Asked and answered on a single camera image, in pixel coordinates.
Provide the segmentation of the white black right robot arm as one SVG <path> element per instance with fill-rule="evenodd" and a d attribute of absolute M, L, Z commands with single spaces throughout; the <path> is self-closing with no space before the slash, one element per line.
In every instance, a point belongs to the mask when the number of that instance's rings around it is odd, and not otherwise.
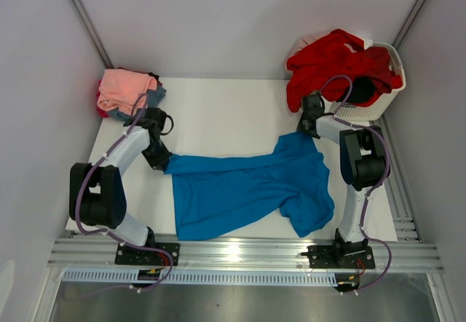
<path fill-rule="evenodd" d="M 347 196 L 331 257 L 340 267 L 348 267 L 368 247 L 364 223 L 373 194 L 390 174 L 390 153 L 380 127 L 350 123 L 325 112 L 318 94 L 304 97 L 301 109 L 299 132 L 339 145 L 340 173 L 347 184 Z"/>

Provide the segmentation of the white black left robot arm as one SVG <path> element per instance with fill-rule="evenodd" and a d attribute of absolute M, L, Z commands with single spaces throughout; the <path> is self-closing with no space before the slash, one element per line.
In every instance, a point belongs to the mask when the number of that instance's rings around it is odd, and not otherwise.
<path fill-rule="evenodd" d="M 153 170 L 166 171 L 172 153 L 161 137 L 173 118 L 159 108 L 148 108 L 129 118 L 121 136 L 96 162 L 75 163 L 70 170 L 69 216 L 84 235 L 106 234 L 123 246 L 140 264 L 157 256 L 154 232 L 127 211 L 122 177 L 142 155 Z"/>

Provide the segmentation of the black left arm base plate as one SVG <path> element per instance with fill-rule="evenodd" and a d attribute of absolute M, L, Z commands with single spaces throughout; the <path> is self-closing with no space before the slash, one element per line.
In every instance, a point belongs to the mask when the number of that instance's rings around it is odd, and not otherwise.
<path fill-rule="evenodd" d="M 156 248 L 169 253 L 173 258 L 173 265 L 178 265 L 181 245 L 179 243 L 156 243 Z M 166 254 L 139 250 L 129 246 L 120 246 L 114 258 L 116 265 L 126 266 L 169 266 L 170 260 Z"/>

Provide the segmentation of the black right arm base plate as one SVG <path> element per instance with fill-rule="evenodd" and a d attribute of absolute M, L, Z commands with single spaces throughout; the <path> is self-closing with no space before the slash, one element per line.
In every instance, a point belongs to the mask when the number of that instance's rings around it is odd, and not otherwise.
<path fill-rule="evenodd" d="M 311 245 L 300 255 L 308 259 L 312 269 L 374 270 L 376 268 L 371 247 L 367 247 L 364 252 L 344 255 L 331 245 Z"/>

